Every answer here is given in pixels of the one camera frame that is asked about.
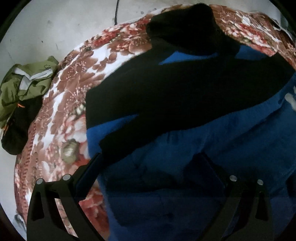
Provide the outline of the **blue and black sweatshirt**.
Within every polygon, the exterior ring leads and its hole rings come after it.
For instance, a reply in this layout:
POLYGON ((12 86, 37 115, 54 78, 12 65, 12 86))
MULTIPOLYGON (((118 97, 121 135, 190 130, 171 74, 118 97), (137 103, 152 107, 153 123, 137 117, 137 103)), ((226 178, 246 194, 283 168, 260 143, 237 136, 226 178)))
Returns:
POLYGON ((273 240, 295 240, 295 70, 228 37, 195 4, 154 16, 152 48, 86 95, 89 155, 110 240, 201 240, 213 201, 196 195, 205 153, 268 191, 273 240))

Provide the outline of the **floral brown bed blanket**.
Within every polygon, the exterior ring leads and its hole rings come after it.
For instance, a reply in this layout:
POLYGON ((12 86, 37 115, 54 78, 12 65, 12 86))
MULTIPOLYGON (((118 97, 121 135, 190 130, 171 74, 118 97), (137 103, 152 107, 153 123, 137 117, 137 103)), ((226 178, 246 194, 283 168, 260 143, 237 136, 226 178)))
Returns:
MULTIPOLYGON (((295 65, 295 43, 263 13, 245 13, 212 5, 218 26, 236 41, 272 56, 281 54, 295 65)), ((15 198, 26 218, 38 178, 56 181, 89 161, 86 140, 86 92, 131 58, 148 51, 145 27, 153 11, 136 20, 105 29, 71 51, 60 63, 43 105, 29 128, 29 139, 16 158, 15 198)))

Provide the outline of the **olive green jacket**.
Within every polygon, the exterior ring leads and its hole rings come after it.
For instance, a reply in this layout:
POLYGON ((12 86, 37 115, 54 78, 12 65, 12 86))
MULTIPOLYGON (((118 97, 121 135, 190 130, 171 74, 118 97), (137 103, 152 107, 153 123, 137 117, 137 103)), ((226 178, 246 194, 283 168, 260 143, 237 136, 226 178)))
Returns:
POLYGON ((58 64, 53 56, 41 62, 16 64, 3 78, 1 146, 9 154, 20 154, 26 145, 29 127, 42 107, 43 95, 51 86, 58 64))

